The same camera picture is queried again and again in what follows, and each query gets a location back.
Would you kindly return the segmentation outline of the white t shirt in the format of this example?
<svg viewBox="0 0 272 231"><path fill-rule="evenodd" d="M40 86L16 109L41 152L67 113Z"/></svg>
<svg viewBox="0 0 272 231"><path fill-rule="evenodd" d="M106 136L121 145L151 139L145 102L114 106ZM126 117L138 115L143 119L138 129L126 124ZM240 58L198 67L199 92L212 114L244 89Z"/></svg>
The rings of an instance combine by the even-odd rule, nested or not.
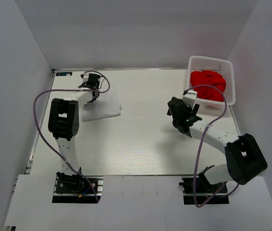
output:
<svg viewBox="0 0 272 231"><path fill-rule="evenodd" d="M121 115L122 104L119 102L116 88L101 94L95 101L87 103L80 112L82 122L116 117Z"/></svg>

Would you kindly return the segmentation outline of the red t shirt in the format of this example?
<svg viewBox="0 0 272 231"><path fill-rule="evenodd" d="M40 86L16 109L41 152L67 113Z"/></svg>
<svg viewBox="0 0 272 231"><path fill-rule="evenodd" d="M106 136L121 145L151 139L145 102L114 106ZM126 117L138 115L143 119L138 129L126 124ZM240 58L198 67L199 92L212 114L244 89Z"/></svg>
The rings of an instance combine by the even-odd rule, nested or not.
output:
<svg viewBox="0 0 272 231"><path fill-rule="evenodd" d="M221 74L211 71L193 71L190 76L190 83L195 91L198 92L198 97L204 100L223 102L223 96L216 90L207 85L217 88L224 92L226 89L226 81Z"/></svg>

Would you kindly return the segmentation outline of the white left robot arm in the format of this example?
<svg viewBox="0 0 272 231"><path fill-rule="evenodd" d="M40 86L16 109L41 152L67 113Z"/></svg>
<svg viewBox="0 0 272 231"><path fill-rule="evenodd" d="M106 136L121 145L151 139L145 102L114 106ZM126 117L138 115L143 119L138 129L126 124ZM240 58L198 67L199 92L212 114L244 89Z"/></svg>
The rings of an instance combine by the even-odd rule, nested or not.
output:
<svg viewBox="0 0 272 231"><path fill-rule="evenodd" d="M52 133L63 156L62 169L56 175L67 181L73 192L79 192L84 186L80 177L81 167L77 160L75 137L79 130L79 109L99 97L100 74L90 73L88 78L69 96L51 102L48 129Z"/></svg>

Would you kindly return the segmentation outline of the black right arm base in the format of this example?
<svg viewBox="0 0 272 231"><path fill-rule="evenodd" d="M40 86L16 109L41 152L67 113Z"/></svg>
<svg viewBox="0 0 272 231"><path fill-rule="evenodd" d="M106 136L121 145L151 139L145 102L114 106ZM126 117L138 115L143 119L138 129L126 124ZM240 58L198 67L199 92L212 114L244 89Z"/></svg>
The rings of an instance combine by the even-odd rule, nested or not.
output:
<svg viewBox="0 0 272 231"><path fill-rule="evenodd" d="M200 182L196 178L196 199L197 203L200 205L204 203L210 196L212 196L223 184L218 183L215 185L207 186L203 182ZM193 199L193 177L184 176L181 182L179 182L179 187L183 190L183 201L184 205L194 205ZM224 186L219 193L217 193L210 201L207 202L208 205L227 205L229 203L229 196L227 196L228 190L227 186Z"/></svg>

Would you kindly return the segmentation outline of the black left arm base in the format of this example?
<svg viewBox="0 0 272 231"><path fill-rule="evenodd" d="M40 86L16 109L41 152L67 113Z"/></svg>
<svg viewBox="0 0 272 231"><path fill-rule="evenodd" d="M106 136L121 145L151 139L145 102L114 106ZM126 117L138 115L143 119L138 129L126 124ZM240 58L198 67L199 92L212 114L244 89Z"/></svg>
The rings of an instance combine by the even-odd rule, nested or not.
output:
<svg viewBox="0 0 272 231"><path fill-rule="evenodd" d="M80 180L77 184L71 184L56 178L52 203L53 204L97 204L98 201L92 191L94 188L98 200L102 196L103 177L89 178L91 186L86 180Z"/></svg>

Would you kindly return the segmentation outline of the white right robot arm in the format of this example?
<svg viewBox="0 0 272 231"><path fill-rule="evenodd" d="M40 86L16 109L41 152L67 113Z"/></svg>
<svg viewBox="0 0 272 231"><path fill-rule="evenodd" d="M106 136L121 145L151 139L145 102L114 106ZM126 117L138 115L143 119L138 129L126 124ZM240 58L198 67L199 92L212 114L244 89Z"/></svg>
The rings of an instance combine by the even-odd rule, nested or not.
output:
<svg viewBox="0 0 272 231"><path fill-rule="evenodd" d="M218 183L234 181L245 185L268 167L267 161L255 138L246 133L234 135L210 127L197 116L199 104L190 106L183 99L172 97L167 115L173 118L173 126L179 132L202 141L225 155L226 163L206 167L198 173L200 188L212 191Z"/></svg>

